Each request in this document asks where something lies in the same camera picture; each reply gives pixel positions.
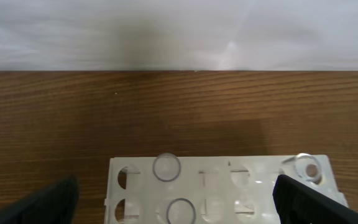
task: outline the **white backdrop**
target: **white backdrop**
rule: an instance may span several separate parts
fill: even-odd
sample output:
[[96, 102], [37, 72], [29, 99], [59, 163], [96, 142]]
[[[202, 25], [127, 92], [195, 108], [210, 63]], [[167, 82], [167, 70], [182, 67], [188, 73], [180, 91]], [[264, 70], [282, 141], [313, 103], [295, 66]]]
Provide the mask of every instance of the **white backdrop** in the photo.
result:
[[0, 0], [0, 70], [358, 70], [358, 0]]

